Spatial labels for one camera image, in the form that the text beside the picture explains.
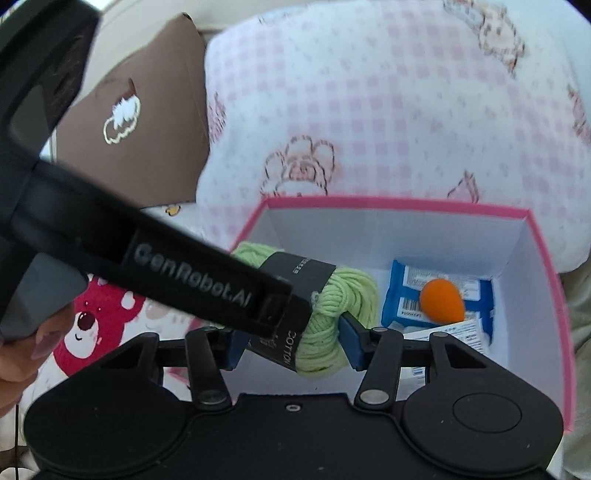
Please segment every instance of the yarn skein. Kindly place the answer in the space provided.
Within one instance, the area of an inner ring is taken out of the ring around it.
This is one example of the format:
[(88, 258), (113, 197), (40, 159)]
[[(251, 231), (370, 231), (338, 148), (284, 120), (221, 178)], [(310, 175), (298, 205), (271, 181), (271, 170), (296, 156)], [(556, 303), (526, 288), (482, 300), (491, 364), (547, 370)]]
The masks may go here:
[[(242, 242), (232, 255), (259, 268), (272, 254), (268, 245)], [(329, 375), (349, 365), (339, 343), (338, 320), (350, 312), (361, 325), (377, 325), (379, 293), (374, 279), (354, 268), (337, 267), (327, 284), (311, 299), (312, 315), (295, 353), (295, 368), (304, 375)]]

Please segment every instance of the black cable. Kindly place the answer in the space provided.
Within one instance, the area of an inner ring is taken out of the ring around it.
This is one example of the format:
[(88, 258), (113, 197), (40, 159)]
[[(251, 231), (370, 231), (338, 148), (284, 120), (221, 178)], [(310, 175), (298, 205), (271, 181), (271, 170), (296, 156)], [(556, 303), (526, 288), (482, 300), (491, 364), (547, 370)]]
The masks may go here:
[(14, 408), (14, 477), (18, 480), (18, 403)]

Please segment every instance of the storage box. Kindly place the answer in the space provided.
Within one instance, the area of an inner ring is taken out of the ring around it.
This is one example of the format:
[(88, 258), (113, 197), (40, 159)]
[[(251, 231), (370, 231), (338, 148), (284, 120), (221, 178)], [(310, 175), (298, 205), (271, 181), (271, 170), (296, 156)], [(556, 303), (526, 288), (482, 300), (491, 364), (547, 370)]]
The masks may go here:
[[(448, 201), (272, 198), (239, 241), (366, 271), (385, 298), (396, 258), (419, 268), (490, 278), (495, 298), (490, 357), (547, 394), (573, 422), (575, 381), (569, 320), (558, 275), (527, 210)], [(224, 373), (232, 395), (347, 392), (363, 372), (306, 378), (245, 352)]]

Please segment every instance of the screw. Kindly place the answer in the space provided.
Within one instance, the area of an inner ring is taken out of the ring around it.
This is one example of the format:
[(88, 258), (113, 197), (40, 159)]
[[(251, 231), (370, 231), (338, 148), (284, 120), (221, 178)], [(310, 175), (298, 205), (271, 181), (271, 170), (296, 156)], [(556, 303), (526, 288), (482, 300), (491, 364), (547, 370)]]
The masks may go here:
[(199, 395), (197, 395), (199, 403), (208, 406), (222, 404), (227, 398), (228, 396), (219, 390), (203, 390), (202, 392), (199, 392)]
[(390, 400), (390, 395), (384, 390), (366, 390), (361, 392), (359, 399), (367, 405), (382, 405)]

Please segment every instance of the orange makeup sponge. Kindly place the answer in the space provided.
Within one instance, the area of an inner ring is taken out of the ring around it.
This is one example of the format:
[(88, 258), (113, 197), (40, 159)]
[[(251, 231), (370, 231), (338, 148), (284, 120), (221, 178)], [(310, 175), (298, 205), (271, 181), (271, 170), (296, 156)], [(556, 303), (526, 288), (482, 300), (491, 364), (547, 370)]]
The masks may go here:
[(444, 278), (428, 282), (419, 297), (421, 310), (439, 325), (463, 322), (466, 308), (456, 286)]

